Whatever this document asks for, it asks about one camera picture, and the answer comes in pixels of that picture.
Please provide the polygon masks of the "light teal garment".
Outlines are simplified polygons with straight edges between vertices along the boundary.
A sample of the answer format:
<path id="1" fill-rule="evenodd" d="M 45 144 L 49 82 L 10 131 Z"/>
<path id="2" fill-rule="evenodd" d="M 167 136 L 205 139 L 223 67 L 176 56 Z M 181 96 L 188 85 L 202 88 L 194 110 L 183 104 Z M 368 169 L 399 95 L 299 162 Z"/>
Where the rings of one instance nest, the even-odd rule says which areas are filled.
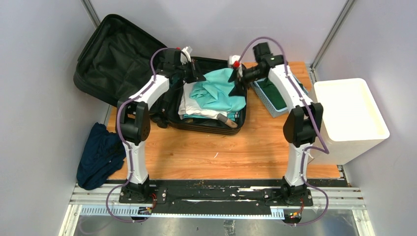
<path id="1" fill-rule="evenodd" d="M 205 110 L 225 112 L 242 110 L 246 106 L 245 97 L 229 95 L 235 87 L 234 83 L 228 82 L 232 72 L 231 68 L 222 68 L 206 73 L 204 75 L 206 80 L 193 84 L 186 98 L 196 102 Z"/>

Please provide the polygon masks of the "white garment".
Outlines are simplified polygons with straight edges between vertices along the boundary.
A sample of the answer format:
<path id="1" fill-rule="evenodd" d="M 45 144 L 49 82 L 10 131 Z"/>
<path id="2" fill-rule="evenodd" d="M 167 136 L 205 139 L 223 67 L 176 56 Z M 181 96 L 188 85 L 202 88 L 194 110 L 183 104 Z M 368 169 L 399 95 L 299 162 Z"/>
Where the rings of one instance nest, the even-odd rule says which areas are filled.
<path id="1" fill-rule="evenodd" d="M 195 83 L 184 84 L 183 95 L 181 97 L 178 115 L 180 119 L 185 118 L 209 118 L 217 119 L 217 115 L 221 112 L 210 109 L 203 109 L 195 99 L 190 98 L 190 93 Z"/>

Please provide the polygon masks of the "dark green garment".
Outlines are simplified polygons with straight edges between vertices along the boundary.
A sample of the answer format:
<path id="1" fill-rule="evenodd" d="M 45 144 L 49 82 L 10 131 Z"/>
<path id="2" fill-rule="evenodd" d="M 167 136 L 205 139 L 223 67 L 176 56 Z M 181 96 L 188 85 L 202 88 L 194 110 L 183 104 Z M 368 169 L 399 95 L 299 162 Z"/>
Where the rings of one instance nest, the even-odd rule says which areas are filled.
<path id="1" fill-rule="evenodd" d="M 264 92 L 266 97 L 269 99 L 271 104 L 274 106 L 274 108 L 280 110 L 287 107 L 278 89 L 269 79 L 257 81 L 257 84 L 260 87 L 260 89 Z"/>

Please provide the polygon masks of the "light blue plastic basket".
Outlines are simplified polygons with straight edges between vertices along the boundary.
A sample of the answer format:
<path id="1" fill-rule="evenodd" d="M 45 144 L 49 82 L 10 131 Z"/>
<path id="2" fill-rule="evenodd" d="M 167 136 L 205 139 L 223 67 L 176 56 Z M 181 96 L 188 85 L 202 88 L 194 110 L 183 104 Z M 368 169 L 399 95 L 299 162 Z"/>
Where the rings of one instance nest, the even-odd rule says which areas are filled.
<path id="1" fill-rule="evenodd" d="M 269 79 L 260 77 L 261 74 L 259 69 L 254 69 L 246 72 L 245 77 L 252 77 L 252 88 L 273 118 L 288 113 L 287 105 L 278 89 Z"/>

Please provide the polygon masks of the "black ribbed hard-shell suitcase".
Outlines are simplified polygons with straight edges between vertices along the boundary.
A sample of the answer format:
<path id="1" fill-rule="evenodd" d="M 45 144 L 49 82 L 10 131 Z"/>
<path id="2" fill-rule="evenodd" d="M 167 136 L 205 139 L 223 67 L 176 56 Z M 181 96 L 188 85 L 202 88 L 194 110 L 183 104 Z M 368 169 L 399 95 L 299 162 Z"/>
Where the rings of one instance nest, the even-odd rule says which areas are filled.
<path id="1" fill-rule="evenodd" d="M 81 91 L 117 107 L 138 92 L 150 79 L 151 56 L 166 46 L 126 18 L 107 15 L 95 30 L 81 52 L 74 84 Z M 205 75 L 211 71 L 227 68 L 226 60 L 192 57 Z M 150 108 L 150 119 L 160 128 L 168 126 L 222 135 L 235 135 L 244 125 L 246 109 L 239 111 L 235 120 L 237 128 L 230 128 L 216 119 L 185 118 L 178 115 L 183 86 L 187 84 L 175 74 L 170 88 Z"/>

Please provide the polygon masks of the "white three-drawer storage unit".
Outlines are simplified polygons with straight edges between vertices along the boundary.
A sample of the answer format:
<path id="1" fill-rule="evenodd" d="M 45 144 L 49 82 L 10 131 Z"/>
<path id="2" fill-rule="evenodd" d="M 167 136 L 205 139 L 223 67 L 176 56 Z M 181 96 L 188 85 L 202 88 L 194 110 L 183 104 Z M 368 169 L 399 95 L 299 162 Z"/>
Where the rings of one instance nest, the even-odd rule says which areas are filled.
<path id="1" fill-rule="evenodd" d="M 309 97 L 324 108 L 321 136 L 329 149 L 311 150 L 309 164 L 344 165 L 390 136 L 362 78 L 316 82 Z"/>

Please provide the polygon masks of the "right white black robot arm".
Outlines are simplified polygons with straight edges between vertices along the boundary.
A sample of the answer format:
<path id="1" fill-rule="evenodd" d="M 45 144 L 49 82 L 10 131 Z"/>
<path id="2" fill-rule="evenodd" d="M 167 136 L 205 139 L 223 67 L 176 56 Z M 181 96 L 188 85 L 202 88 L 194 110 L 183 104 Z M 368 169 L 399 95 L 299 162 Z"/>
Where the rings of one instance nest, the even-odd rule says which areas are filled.
<path id="1" fill-rule="evenodd" d="M 283 54 L 273 55 L 266 42 L 254 46 L 253 52 L 257 65 L 248 69 L 242 67 L 240 56 L 229 57 L 228 65 L 233 72 L 228 81 L 235 85 L 229 95 L 242 96 L 246 84 L 268 79 L 283 98 L 289 113 L 283 126 L 289 144 L 289 161 L 278 196 L 291 206 L 307 195 L 307 157 L 320 134 L 324 109 L 299 86 Z"/>

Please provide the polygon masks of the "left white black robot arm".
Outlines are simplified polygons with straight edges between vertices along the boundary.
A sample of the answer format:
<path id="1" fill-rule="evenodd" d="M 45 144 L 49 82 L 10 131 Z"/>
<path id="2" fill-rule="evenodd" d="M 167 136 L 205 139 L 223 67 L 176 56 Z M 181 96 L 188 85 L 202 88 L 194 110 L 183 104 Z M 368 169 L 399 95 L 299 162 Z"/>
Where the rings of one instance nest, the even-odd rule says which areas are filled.
<path id="1" fill-rule="evenodd" d="M 152 75 L 135 94 L 117 105 L 116 131 L 126 152 L 127 178 L 120 195 L 130 203 L 145 203 L 152 198 L 149 173 L 145 162 L 146 139 L 150 134 L 150 107 L 169 90 L 175 74 L 186 83 L 204 81 L 195 61 L 192 48 L 162 48 L 150 59 Z"/>

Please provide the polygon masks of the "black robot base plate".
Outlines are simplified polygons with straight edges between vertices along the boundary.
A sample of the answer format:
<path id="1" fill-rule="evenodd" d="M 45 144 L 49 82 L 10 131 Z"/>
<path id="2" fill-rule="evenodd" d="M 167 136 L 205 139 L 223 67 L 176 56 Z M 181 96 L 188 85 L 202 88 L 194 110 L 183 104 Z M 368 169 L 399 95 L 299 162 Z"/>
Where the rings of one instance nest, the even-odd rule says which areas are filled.
<path id="1" fill-rule="evenodd" d="M 123 204 L 151 204 L 153 214 L 268 215 L 271 207 L 313 206 L 306 186 L 285 187 L 282 179 L 150 180 L 144 187 L 128 184 Z"/>

